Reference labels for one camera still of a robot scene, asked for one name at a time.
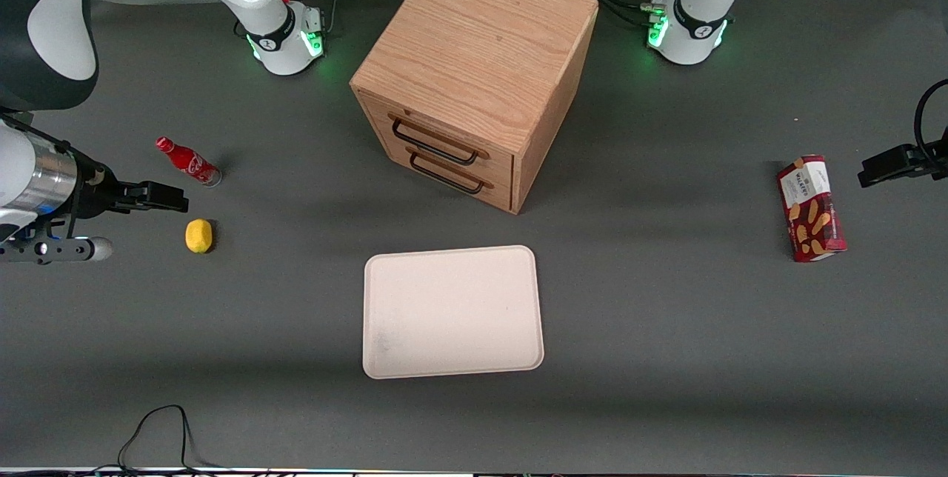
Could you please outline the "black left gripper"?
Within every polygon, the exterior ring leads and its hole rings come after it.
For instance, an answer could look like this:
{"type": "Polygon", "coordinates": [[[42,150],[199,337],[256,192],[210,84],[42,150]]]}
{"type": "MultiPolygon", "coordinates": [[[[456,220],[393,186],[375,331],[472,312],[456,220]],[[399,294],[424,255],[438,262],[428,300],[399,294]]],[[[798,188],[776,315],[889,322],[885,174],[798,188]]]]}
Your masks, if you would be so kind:
{"type": "Polygon", "coordinates": [[[900,178],[930,176],[939,181],[947,178],[947,141],[932,141],[921,147],[903,144],[871,156],[862,162],[858,173],[864,189],[900,178]]]}

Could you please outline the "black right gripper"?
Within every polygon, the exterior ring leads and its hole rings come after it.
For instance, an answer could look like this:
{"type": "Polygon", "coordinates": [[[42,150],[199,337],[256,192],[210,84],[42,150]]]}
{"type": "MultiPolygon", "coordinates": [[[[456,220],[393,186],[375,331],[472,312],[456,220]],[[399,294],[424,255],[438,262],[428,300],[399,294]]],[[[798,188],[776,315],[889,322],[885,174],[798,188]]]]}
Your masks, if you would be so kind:
{"type": "Polygon", "coordinates": [[[68,210],[71,219],[94,219],[104,213],[129,214],[133,210],[166,210],[186,213],[189,199],[182,189],[168,184],[123,183],[108,166],[81,152],[70,152],[77,180],[68,210]]]}

